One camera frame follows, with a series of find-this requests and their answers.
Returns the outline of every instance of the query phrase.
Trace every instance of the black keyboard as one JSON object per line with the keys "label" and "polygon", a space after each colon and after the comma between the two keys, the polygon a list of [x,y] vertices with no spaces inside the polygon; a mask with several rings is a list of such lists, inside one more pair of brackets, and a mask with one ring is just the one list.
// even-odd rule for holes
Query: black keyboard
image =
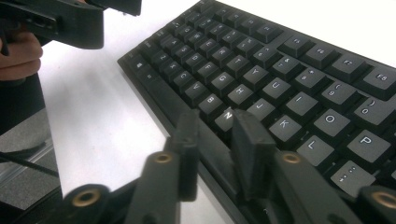
{"label": "black keyboard", "polygon": [[214,1],[200,1],[119,64],[169,133],[181,113],[200,110],[201,176],[236,222],[266,219],[259,203],[244,201],[233,168],[236,108],[346,195],[396,189],[393,67]]}

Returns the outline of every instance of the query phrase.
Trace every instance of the finger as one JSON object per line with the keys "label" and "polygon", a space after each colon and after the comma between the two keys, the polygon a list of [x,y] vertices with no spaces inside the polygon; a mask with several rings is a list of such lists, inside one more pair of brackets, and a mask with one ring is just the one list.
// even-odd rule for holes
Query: finger
{"label": "finger", "polygon": [[43,55],[43,49],[33,34],[20,32],[13,39],[15,42],[8,44],[9,56],[0,55],[0,67],[28,63]]}
{"label": "finger", "polygon": [[34,75],[41,66],[39,59],[15,66],[0,68],[0,80],[16,80]]}

